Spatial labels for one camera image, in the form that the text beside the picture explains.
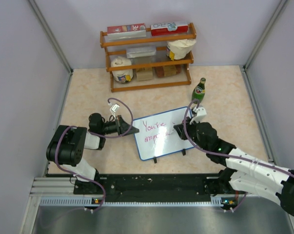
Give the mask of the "blue framed whiteboard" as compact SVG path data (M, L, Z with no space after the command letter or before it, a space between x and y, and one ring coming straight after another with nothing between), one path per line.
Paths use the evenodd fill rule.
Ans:
M133 126L139 129L134 137L142 161L193 148L188 140L181 140L176 133L171 133L172 122L181 122L186 109L180 107L134 120Z

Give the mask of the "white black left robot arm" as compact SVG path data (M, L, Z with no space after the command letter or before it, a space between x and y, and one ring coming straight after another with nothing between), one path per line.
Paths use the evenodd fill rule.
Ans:
M89 116L89 129L60 125L47 147L46 158L85 181L84 187L90 193L97 193L101 189L98 171L82 158L83 150L102 150L105 136L114 133L126 136L139 133L139 129L128 124L121 115L110 116L106 121L99 113Z

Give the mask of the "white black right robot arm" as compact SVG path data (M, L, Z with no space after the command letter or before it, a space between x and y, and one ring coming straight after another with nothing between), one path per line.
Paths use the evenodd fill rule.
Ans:
M294 216L294 168L279 167L243 152L219 138L207 122L177 124L174 130L182 140L190 140L205 152L212 162L226 168L218 181L222 192L236 190L260 196Z

